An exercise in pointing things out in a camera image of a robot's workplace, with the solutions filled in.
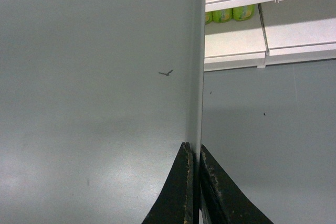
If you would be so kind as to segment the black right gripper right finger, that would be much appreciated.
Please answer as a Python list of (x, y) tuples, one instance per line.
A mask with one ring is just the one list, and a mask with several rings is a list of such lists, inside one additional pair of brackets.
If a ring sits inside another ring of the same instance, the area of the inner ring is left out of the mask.
[(272, 223), (202, 145), (199, 161), (203, 223)]

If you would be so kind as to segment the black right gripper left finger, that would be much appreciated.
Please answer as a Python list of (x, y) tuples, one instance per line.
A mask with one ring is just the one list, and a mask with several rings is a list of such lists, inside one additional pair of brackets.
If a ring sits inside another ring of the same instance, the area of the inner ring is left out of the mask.
[(156, 223), (193, 222), (194, 157), (183, 142), (154, 205), (142, 221)]

